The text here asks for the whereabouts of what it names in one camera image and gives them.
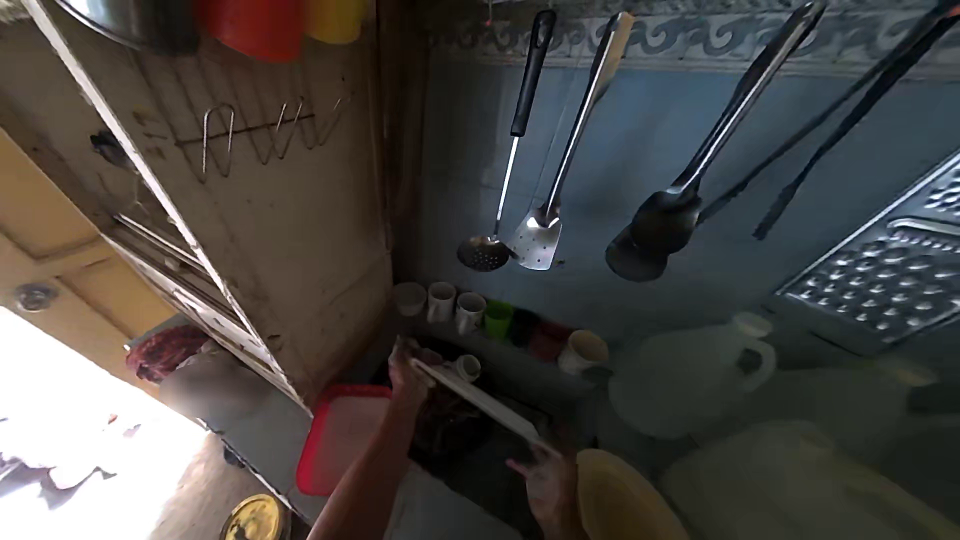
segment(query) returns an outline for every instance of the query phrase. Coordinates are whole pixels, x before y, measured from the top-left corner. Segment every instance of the hand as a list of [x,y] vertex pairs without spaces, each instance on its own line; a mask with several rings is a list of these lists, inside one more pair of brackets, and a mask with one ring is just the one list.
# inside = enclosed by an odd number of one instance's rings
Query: hand
[[390,382],[394,385],[393,401],[398,405],[410,407],[415,412],[420,409],[430,388],[436,384],[430,376],[415,368],[411,359],[420,348],[416,340],[409,337],[396,337],[394,350],[390,353]]
[[557,454],[543,446],[531,448],[536,465],[512,459],[507,466],[527,480],[527,501],[547,540],[587,538],[577,510],[577,463],[572,455]]

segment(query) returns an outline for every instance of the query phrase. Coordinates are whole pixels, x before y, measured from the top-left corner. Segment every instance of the white mug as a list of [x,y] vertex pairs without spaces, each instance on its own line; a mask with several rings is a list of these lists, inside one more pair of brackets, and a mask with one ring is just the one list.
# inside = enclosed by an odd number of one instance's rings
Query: white mug
[[592,331],[577,330],[566,340],[557,364],[570,375],[580,375],[589,367],[607,363],[609,358],[606,341]]
[[426,289],[419,283],[405,282],[394,285],[394,304],[404,317],[413,317],[423,311]]
[[475,292],[465,292],[457,298],[457,333],[467,335],[475,331],[483,320],[487,301]]
[[447,282],[436,282],[426,289],[427,305],[426,322],[445,323],[453,316],[453,299],[457,296],[457,289]]
[[467,382],[474,382],[480,377],[480,371],[483,369],[480,366],[480,360],[474,355],[463,355],[457,358],[457,361],[453,362],[453,369],[457,372],[457,376],[460,379],[463,379]]

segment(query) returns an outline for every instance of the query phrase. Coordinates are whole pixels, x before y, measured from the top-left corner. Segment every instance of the blue wall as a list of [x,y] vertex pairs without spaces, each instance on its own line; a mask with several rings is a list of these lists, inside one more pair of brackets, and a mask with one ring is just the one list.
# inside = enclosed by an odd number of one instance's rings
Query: blue wall
[[[698,230],[661,279],[626,282],[603,260],[607,243],[651,192],[686,166],[739,75],[621,70],[594,110],[564,187],[557,253],[563,268],[536,272],[509,264],[475,273],[457,261],[455,251],[464,238],[491,232],[521,74],[521,67],[431,61],[420,208],[416,220],[397,229],[397,277],[453,282],[591,328],[614,346],[754,307],[960,147],[960,88],[902,83],[821,161],[766,241],[753,240],[754,226],[828,129],[770,167]],[[501,235],[512,234],[532,198],[542,202],[587,76],[585,69],[544,70],[517,151]],[[709,170],[704,199],[737,182],[851,82],[777,78]],[[564,122],[547,156],[564,98]]]

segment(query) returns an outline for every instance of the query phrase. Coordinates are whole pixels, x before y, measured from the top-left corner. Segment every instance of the grater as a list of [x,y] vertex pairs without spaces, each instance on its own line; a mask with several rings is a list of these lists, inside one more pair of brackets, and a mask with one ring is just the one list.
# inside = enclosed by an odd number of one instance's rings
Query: grater
[[776,294],[852,349],[893,345],[960,313],[960,152]]

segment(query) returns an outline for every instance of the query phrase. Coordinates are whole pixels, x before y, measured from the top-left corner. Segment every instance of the green cup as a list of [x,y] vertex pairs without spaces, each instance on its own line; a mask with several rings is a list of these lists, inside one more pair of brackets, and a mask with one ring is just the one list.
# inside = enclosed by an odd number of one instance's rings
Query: green cup
[[506,302],[487,301],[484,312],[484,330],[489,337],[503,341],[510,331],[510,322],[514,319],[514,307]]

